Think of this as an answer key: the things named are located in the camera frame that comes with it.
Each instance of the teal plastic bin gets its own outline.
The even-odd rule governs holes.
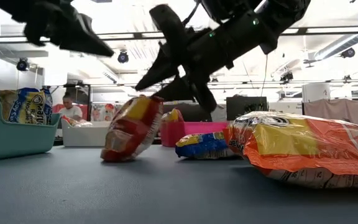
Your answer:
[[[51,150],[59,120],[60,114],[53,114],[52,125],[10,123],[3,120],[0,103],[0,159]]]

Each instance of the wall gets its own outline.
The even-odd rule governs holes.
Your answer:
[[[0,90],[17,90],[20,88],[41,89],[43,77],[34,72],[19,72],[16,65],[0,59]]]

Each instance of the white shirt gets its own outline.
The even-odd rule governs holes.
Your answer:
[[[74,118],[75,115],[82,118],[82,110],[77,106],[73,106],[70,109],[62,108],[60,109],[59,113],[66,116],[67,118]]]

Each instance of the ceiling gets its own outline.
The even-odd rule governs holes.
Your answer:
[[[148,11],[158,4],[169,4],[181,19],[187,17],[194,7],[192,0],[115,0],[112,3],[95,3],[91,0],[75,0],[72,5],[79,12],[93,18],[93,29],[98,34],[118,32],[148,32],[157,31],[154,27]],[[190,26],[202,29],[207,26],[215,27],[216,24],[209,19],[202,7],[190,21]],[[329,27],[329,26],[358,26],[358,0],[349,3],[348,0],[312,0],[311,5],[302,20],[294,27]],[[0,10],[0,35],[19,35],[23,29],[22,24],[15,23],[10,16]],[[312,67],[304,64],[305,59],[313,60],[310,55],[323,50],[329,44],[340,39],[342,35],[313,35],[313,36],[284,36],[279,38],[277,49],[266,57],[260,48],[255,48],[239,57],[235,67],[231,70],[225,68],[213,75],[220,82],[234,81],[272,81],[280,78],[287,70],[294,74],[294,80],[327,80],[341,79],[344,75],[352,75],[358,78],[358,44],[353,46],[356,55],[353,58],[331,57],[320,62],[312,63]],[[136,83],[152,65],[158,52],[158,40],[132,40],[108,42],[112,49],[119,52],[126,49],[129,54],[129,62],[121,64],[117,61],[117,55],[113,58],[100,59],[101,66],[105,66],[120,77],[122,82]],[[55,50],[47,45],[43,49],[37,49],[30,44],[0,45],[0,50],[33,51]],[[85,82],[102,84],[105,82],[103,75],[82,69],[89,58],[72,58],[69,64],[72,78],[81,78]],[[30,61],[40,66],[48,64],[48,58],[30,58]],[[225,93],[232,94],[233,87],[228,87]],[[276,92],[266,90],[264,93]],[[245,94],[259,94],[255,90],[243,90]]]

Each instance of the black cable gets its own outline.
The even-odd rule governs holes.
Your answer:
[[[197,0],[196,6],[193,8],[193,10],[192,10],[192,12],[190,13],[190,15],[182,22],[182,24],[183,24],[184,26],[186,26],[187,23],[190,22],[190,19],[191,19],[191,18],[194,16],[194,14],[196,13],[197,8],[198,8],[200,2],[201,2],[201,0]]]

